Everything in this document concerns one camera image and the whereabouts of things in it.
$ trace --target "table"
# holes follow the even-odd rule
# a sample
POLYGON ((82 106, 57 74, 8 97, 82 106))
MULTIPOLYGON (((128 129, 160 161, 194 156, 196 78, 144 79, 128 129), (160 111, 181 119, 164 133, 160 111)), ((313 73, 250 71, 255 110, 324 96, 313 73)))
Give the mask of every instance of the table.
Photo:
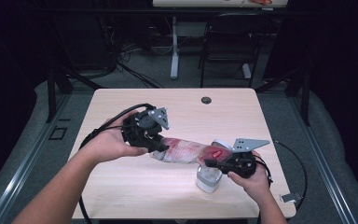
POLYGON ((262 6, 249 0, 153 0, 154 7, 286 7, 288 0, 272 0, 262 6))
MULTIPOLYGON (((141 103, 166 107, 171 128, 165 137, 209 145, 216 138, 231 145, 237 137, 271 141, 252 89, 102 89, 97 90, 72 149, 107 118, 141 103), (211 103, 201 102, 210 97, 211 103)), ((272 172, 271 191, 286 217, 296 213, 280 195, 289 193, 273 144, 257 150, 272 172)), ((83 199, 91 218, 198 219, 257 217, 257 204, 223 176, 214 193, 196 186, 197 164, 164 163, 148 154, 99 164, 89 177, 83 199)), ((73 218, 82 218, 79 206, 73 218)))
MULTIPOLYGON (((262 8, 273 9, 275 7, 286 7, 288 0, 273 0, 272 4, 268 6, 262 6, 257 3, 252 3, 249 0, 153 0, 153 7, 245 7, 245 8, 262 8)), ((178 66, 179 66, 179 53, 177 36, 203 36, 205 29, 205 23, 191 22, 179 23, 176 17, 172 20, 172 64, 171 64, 171 79, 178 78, 178 66)), ((250 70, 248 64, 245 64, 242 68, 244 77, 250 77, 250 70)))

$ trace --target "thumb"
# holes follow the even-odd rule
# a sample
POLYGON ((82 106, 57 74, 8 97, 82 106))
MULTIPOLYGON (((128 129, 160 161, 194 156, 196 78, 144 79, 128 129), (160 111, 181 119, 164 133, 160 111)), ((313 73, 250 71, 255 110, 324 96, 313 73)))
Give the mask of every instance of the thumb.
POLYGON ((145 153, 147 153, 147 148, 145 148, 145 147, 131 147, 131 146, 128 146, 127 149, 126 149, 127 156, 136 157, 136 156, 142 156, 145 153))
POLYGON ((228 177, 232 179, 236 184, 240 185, 241 182, 244 180, 240 175, 235 174, 234 172, 228 172, 228 177))

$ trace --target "dark background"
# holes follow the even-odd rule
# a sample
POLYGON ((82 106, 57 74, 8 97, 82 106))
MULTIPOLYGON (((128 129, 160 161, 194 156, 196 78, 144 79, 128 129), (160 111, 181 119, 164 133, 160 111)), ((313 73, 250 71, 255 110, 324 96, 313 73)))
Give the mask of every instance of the dark background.
MULTIPOLYGON (((150 6, 150 1, 132 2, 137 6, 150 6)), ((77 1, 77 6, 89 7, 92 3, 77 1)), ((315 63, 310 69, 311 90, 322 99, 336 123, 346 160, 358 180, 358 1, 292 0, 289 8, 326 8, 329 16, 317 23, 283 20, 265 77, 281 76, 301 66, 316 41, 319 51, 314 54, 315 63)), ((149 22, 133 22, 132 28, 142 32, 149 22)), ((96 20, 62 19, 57 29, 63 34, 62 39, 74 39, 73 46, 61 43, 51 27, 37 16, 30 20, 20 11, 16 1, 0 1, 0 169, 31 116, 36 100, 34 87, 47 79, 52 61, 76 68, 104 69, 113 65, 111 49, 106 46, 96 20), (65 35, 62 30, 65 23, 75 28, 85 27, 89 32, 87 35, 65 35), (86 48, 77 48, 76 42, 88 44, 86 48)), ((147 42, 140 45, 147 48, 147 42)))

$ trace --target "table leg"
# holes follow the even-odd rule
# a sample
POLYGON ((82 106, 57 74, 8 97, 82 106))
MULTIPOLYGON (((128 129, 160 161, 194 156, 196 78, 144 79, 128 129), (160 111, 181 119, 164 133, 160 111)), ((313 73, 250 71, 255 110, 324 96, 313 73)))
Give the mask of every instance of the table leg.
POLYGON ((251 73, 251 70, 249 69, 249 64, 248 63, 245 63, 242 66, 242 72, 243 72, 243 77, 244 78, 251 78, 252 73, 251 73))
POLYGON ((171 79, 178 78, 179 53, 178 53, 178 35, 176 33, 176 17, 172 20, 172 65, 171 79))

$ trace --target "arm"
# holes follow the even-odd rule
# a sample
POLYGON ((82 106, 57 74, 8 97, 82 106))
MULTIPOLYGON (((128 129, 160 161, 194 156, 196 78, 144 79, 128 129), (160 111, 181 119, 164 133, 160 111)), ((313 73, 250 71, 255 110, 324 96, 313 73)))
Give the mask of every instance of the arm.
MULTIPOLYGON (((110 126, 122 125, 121 117, 110 126)), ((101 132, 69 160, 15 218, 14 223, 70 223, 83 188, 94 167, 124 156, 140 156, 145 148, 125 144, 120 129, 101 132)))
POLYGON ((257 164, 255 174, 245 179, 239 175, 229 172, 228 176, 249 194, 255 200, 260 208, 261 223, 263 224, 281 224, 287 223, 283 213, 269 190, 266 169, 257 164))

